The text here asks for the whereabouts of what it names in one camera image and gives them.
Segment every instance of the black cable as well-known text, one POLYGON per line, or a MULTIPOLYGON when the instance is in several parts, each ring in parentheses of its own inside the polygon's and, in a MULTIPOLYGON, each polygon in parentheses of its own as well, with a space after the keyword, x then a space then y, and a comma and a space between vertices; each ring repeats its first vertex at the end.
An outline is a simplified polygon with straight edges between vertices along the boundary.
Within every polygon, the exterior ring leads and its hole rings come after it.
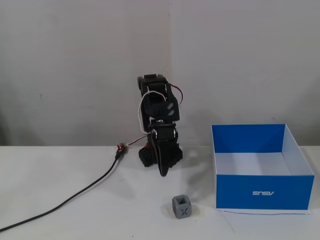
POLYGON ((24 220, 24 221, 21 221, 21 222, 12 224, 12 225, 10 225, 10 226, 6 226, 6 227, 4 227, 4 228, 1 228, 1 229, 0 229, 0 232, 3 232, 3 231, 6 231, 6 230, 9 230, 9 229, 12 229, 12 228, 14 228, 14 227, 20 226, 20 225, 22 225, 22 224, 28 223, 28 222, 30 222, 30 221, 32 221, 32 220, 36 220, 36 219, 38 219, 38 218, 41 218, 41 217, 43 217, 43 216, 46 216, 46 215, 50 214, 50 213, 54 212, 55 210, 61 208, 63 205, 65 205, 65 204, 66 204, 67 202, 69 202, 70 200, 74 199, 74 198, 75 198, 76 196, 78 196, 79 194, 82 194, 84 191, 86 191, 86 190, 88 190, 89 188, 91 188, 91 187, 92 187, 93 185, 95 185, 96 183, 100 182, 100 181, 101 181, 105 176, 107 176, 107 175, 111 172, 111 170, 114 168, 117 160, 120 158, 120 156, 121 156, 122 154, 125 153, 125 150, 126 150, 125 148, 126 148, 126 146, 125 146, 124 144, 122 144, 122 143, 121 143, 120 145, 118 145, 118 150, 116 151, 115 160, 114 160, 114 162, 112 163, 112 165, 111 165, 111 167, 109 168, 109 170, 108 170, 103 176, 101 176, 100 178, 98 178, 97 180, 95 180, 93 183, 91 183, 89 186, 87 186, 87 187, 85 187, 84 189, 82 189, 81 191, 77 192, 75 195, 69 197, 67 200, 65 200, 63 203, 61 203, 60 205, 56 206, 55 208, 53 208, 53 209, 51 209, 51 210, 49 210, 49 211, 47 211, 47 212, 44 212, 44 213, 42 213, 42 214, 40 214, 40 215, 37 215, 37 216, 31 217, 31 218, 29 218, 29 219, 26 219, 26 220, 24 220))

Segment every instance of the blue box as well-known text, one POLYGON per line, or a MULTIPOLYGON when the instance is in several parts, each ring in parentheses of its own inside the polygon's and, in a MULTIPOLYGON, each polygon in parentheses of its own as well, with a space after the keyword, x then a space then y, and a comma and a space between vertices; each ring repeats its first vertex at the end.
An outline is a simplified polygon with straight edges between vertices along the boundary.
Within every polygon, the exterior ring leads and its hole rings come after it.
POLYGON ((212 125, 216 207, 307 210, 314 174, 285 124, 212 125))

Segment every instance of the asus logo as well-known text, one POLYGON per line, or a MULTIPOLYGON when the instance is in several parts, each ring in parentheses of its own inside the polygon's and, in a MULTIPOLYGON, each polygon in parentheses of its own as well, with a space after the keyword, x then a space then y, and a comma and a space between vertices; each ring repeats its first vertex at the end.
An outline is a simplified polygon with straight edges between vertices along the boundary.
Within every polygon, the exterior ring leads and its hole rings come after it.
POLYGON ((253 191, 252 195, 265 195, 265 196, 271 196, 272 194, 274 194, 273 192, 270 191, 253 191))

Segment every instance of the red wire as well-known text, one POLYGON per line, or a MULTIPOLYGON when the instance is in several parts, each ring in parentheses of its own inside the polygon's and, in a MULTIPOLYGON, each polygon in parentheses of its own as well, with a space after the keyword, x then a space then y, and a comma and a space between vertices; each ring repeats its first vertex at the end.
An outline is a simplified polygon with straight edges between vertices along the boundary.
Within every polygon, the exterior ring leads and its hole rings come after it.
POLYGON ((134 140, 134 141, 130 142, 130 143, 128 144, 128 146, 129 146, 129 145, 132 145, 132 144, 135 144, 136 142, 138 142, 139 140, 141 140, 141 139, 143 139, 143 138, 145 138, 145 137, 146 137, 146 136, 142 136, 142 137, 138 138, 137 140, 134 140))
POLYGON ((183 92, 181 91, 181 89, 178 87, 178 86, 176 86, 176 85, 173 85, 173 84, 170 84, 172 87, 174 87, 175 89, 178 89, 179 90, 179 92, 181 93, 181 102, 179 103, 179 104, 181 104, 183 101, 184 101, 184 94, 183 94, 183 92))

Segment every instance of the cable connector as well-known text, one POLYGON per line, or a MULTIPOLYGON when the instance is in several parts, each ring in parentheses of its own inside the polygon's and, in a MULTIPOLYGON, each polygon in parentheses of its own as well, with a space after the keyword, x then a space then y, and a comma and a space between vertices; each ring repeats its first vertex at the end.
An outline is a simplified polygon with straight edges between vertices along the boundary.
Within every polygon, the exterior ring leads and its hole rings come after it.
POLYGON ((124 142, 119 143, 117 147, 118 147, 118 150, 116 151, 116 154, 115 154, 116 160, 118 160, 127 151, 127 145, 124 142))

